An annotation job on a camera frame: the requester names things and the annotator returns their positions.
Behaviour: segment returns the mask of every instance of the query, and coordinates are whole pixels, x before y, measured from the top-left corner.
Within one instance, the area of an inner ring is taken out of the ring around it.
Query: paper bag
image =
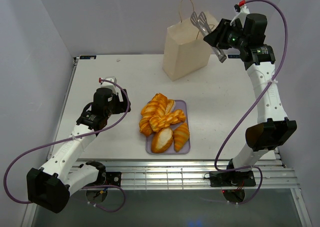
[[[208,12],[205,15],[212,29],[216,28],[217,20]],[[184,19],[167,28],[163,70],[172,81],[177,80],[206,66],[211,53],[210,45],[203,41],[203,35],[192,25],[190,18]]]

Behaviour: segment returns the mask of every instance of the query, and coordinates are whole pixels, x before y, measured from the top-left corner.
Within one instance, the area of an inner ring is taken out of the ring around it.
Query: white table
[[[76,66],[57,140],[68,137],[84,106],[99,88],[98,78],[115,76],[127,89],[131,112],[114,128],[102,132],[81,155],[82,160],[213,160],[236,122],[255,101],[251,81],[239,59],[220,63],[215,55],[206,67],[172,82],[162,69],[162,54],[97,55]],[[187,104],[191,150],[184,155],[151,155],[139,133],[140,111],[156,94]],[[108,125],[120,115],[112,115]],[[255,109],[234,133],[220,159],[235,157],[245,143],[245,131],[257,123]],[[263,159],[274,160],[270,151]]]

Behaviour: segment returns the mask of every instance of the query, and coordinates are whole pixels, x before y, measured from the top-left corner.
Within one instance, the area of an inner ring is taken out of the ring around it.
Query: white wall
[[[277,80],[281,101],[290,119],[297,121],[296,133],[279,148],[288,167],[294,167],[313,226],[320,226],[320,2],[281,0],[288,23],[288,52]],[[284,42],[278,14],[269,21],[268,44],[279,64]]]
[[[183,17],[191,4],[184,0]],[[234,17],[241,0],[194,0],[195,10],[210,10],[220,21]],[[42,0],[73,57],[83,54],[163,53],[167,27],[179,22],[180,0]],[[274,9],[253,3],[271,17]]]
[[[22,152],[53,139],[73,59],[41,0],[0,0],[0,176]],[[26,174],[48,149],[27,155],[9,173],[8,187],[27,200]],[[26,205],[0,187],[0,226],[21,225]]]

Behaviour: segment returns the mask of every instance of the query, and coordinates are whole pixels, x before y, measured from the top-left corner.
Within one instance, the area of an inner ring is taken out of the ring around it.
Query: purple tray
[[[186,123],[189,126],[186,102],[184,102],[183,100],[180,100],[180,99],[175,100],[175,108],[174,108],[173,111],[175,111],[175,110],[183,110],[183,112],[184,112],[184,114],[186,116]],[[182,123],[177,123],[177,124],[170,125],[170,128],[174,131],[181,124]],[[154,135],[155,135],[155,133],[153,133],[150,136],[148,136],[146,138],[146,142],[145,142],[145,150],[151,155],[185,155],[185,154],[189,153],[189,151],[190,151],[191,146],[190,146],[190,138],[189,138],[189,140],[184,144],[183,148],[178,153],[175,152],[174,142],[172,143],[172,145],[165,152],[163,152],[163,153],[153,153],[151,151],[151,142],[152,142],[152,140],[154,138]]]

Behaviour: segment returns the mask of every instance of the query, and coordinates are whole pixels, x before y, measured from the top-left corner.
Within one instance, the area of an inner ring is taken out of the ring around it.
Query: pastry
[[[153,116],[162,117],[166,113],[168,98],[161,93],[157,93],[152,100],[141,110],[142,119],[139,122],[140,133],[146,137],[153,133],[149,120]]]
[[[187,123],[181,124],[173,131],[174,150],[179,152],[185,143],[189,140],[190,132]]]
[[[168,98],[162,93],[157,93],[152,100],[141,110],[141,115],[145,113],[155,113],[159,116],[164,116],[168,105]]]
[[[165,152],[174,141],[174,132],[171,128],[163,128],[152,139],[151,151],[153,153]]]
[[[139,122],[140,133],[144,134],[145,137],[148,137],[153,133],[149,122],[151,117],[152,115],[145,115]]]
[[[168,113],[162,117],[153,116],[150,118],[150,126],[154,132],[158,132],[163,128],[167,128],[170,125],[175,125],[180,122],[186,121],[185,113],[181,109],[177,109],[172,113]]]
[[[173,99],[168,99],[168,102],[165,108],[165,114],[171,113],[175,107],[176,107],[176,102]]]

